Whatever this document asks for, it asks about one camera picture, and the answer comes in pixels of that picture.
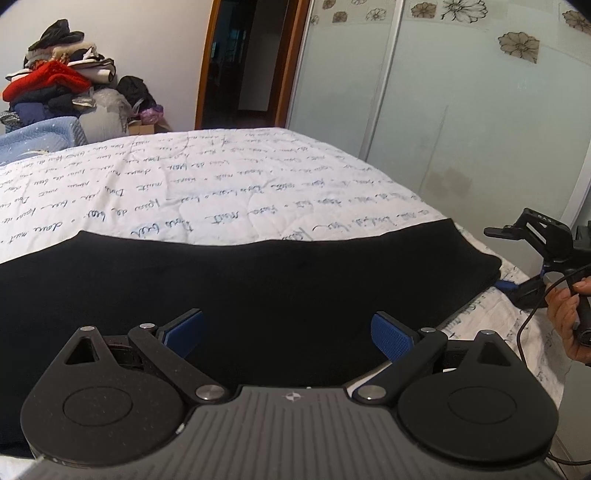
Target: flower decal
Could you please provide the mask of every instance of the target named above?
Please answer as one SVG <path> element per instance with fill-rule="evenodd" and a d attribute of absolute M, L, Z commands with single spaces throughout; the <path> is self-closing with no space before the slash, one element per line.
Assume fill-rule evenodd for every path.
<path fill-rule="evenodd" d="M 371 9 L 365 16 L 365 19 L 371 22 L 382 21 L 384 18 L 386 18 L 386 10 L 383 8 Z"/>
<path fill-rule="evenodd" d="M 441 16 L 442 20 L 450 14 L 452 20 L 465 23 L 476 22 L 488 13 L 482 0 L 443 0 L 443 9 L 445 13 Z"/>
<path fill-rule="evenodd" d="M 502 37 L 499 37 L 499 44 L 501 45 L 501 50 L 512 57 L 519 57 L 532 63 L 538 63 L 540 41 L 525 32 L 506 33 Z"/>
<path fill-rule="evenodd" d="M 333 23 L 345 23 L 347 21 L 347 12 L 337 12 L 333 15 Z"/>
<path fill-rule="evenodd" d="M 436 4 L 430 4 L 423 2 L 422 4 L 416 4 L 410 9 L 414 18 L 435 18 L 435 10 L 437 9 Z"/>
<path fill-rule="evenodd" d="M 591 35 L 591 23 L 579 12 L 569 10 L 568 12 L 564 12 L 562 16 L 569 27 Z"/>

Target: white comforter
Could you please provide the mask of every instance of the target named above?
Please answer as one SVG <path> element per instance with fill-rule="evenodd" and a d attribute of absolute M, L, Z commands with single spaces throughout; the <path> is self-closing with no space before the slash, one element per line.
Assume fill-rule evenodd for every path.
<path fill-rule="evenodd" d="M 374 236 L 444 218 L 361 160 L 276 128 L 128 137 L 72 148 L 0 167 L 0 192 L 0 262 L 80 230 L 231 245 Z M 501 277 L 526 279 L 507 261 Z M 525 317 L 490 288 L 443 330 L 472 339 L 493 329 L 515 349 Z M 528 326 L 523 343 L 534 375 L 558 404 L 570 362 L 544 313 Z"/>

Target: doorway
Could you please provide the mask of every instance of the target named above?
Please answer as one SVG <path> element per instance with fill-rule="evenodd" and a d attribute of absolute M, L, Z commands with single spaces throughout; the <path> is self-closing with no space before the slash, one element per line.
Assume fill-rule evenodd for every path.
<path fill-rule="evenodd" d="M 195 129 L 284 127 L 310 0 L 214 0 Z"/>

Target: cardboard box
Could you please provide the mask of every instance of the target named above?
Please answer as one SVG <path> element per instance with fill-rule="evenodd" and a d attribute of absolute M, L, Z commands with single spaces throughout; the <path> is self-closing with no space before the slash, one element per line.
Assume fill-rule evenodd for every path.
<path fill-rule="evenodd" d="M 141 122 L 133 122 L 129 125 L 130 135 L 154 135 L 153 125 L 142 125 Z"/>

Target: red sweater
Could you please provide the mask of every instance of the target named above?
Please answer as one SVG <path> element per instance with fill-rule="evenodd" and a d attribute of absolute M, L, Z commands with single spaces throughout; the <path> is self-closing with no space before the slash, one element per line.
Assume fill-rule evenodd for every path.
<path fill-rule="evenodd" d="M 25 92 L 50 87 L 58 83 L 72 90 L 72 93 L 82 93 L 92 84 L 74 69 L 58 61 L 48 61 L 34 72 L 16 82 L 12 82 L 2 92 L 5 102 L 12 102 L 17 96 Z"/>

